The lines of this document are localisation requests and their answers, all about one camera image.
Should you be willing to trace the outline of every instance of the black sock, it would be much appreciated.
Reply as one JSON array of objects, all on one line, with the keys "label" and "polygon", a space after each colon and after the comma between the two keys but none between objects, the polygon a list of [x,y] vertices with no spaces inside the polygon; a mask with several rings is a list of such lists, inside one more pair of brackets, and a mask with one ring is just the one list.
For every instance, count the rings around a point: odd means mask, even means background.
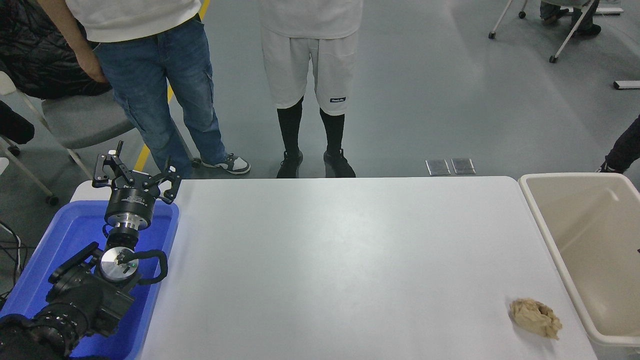
[{"label": "black sock", "polygon": [[298,156],[298,132],[300,131],[300,119],[302,119],[302,100],[286,109],[278,109],[278,122],[284,149],[290,156]]},{"label": "black sock", "polygon": [[320,109],[320,117],[326,131],[326,152],[330,156],[338,156],[342,148],[344,132],[344,114],[331,116]]}]

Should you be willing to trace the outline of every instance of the white shirt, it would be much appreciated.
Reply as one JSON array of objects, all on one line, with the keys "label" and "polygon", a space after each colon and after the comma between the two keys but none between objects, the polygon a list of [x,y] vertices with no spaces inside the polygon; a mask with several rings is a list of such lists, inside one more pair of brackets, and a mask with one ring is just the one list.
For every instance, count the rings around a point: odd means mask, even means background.
[{"label": "white shirt", "polygon": [[259,0],[260,23],[290,38],[344,38],[358,30],[363,0]]},{"label": "white shirt", "polygon": [[66,0],[87,39],[117,42],[155,35],[192,18],[200,0]]}]

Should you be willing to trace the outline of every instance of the yellow floor line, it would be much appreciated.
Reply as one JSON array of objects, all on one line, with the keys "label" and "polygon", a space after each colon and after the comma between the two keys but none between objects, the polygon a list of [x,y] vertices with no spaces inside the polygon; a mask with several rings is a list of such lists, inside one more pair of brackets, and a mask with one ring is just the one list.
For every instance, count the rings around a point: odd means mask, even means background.
[{"label": "yellow floor line", "polygon": [[[202,1],[202,7],[200,8],[200,11],[199,11],[201,19],[204,19],[204,15],[207,13],[207,9],[209,8],[210,1],[211,0]],[[171,88],[171,85],[169,85],[167,89],[166,102],[167,103],[171,102],[171,99],[173,99],[173,89]],[[140,151],[140,155],[138,155],[138,160],[136,161],[136,166],[133,167],[133,170],[141,172],[145,168],[145,164],[147,163],[147,160],[149,159],[150,154],[151,152],[149,151],[149,148],[143,144],[142,150]]]}]

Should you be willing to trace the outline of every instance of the blue tray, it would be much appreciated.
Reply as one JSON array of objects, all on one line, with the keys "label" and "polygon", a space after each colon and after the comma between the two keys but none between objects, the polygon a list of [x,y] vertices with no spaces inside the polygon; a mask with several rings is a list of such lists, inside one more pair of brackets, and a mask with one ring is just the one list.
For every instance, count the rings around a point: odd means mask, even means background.
[{"label": "blue tray", "polygon": [[[62,263],[92,241],[104,250],[106,239],[102,233],[107,201],[75,201],[57,212],[40,244],[15,285],[0,316],[22,314],[32,318],[44,306],[52,287],[47,281]],[[136,251],[161,249],[169,256],[178,225],[178,207],[156,202],[154,217],[148,229],[140,231]],[[140,261],[139,271],[144,278],[160,273],[157,259]],[[106,356],[111,360],[133,360],[144,343],[151,314],[160,285],[136,286],[131,295],[136,298],[118,326],[118,332],[108,338],[99,334],[85,337],[72,356]]]}]

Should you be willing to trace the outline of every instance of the person's hand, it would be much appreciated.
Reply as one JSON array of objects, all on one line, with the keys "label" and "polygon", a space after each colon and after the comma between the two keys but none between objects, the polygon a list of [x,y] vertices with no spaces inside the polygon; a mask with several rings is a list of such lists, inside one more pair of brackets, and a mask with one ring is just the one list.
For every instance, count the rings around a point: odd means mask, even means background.
[{"label": "person's hand", "polygon": [[108,83],[109,80],[104,77],[102,67],[98,61],[98,57],[93,53],[91,48],[85,50],[76,51],[76,59],[78,65],[89,75],[90,78],[96,80],[99,83]]}]

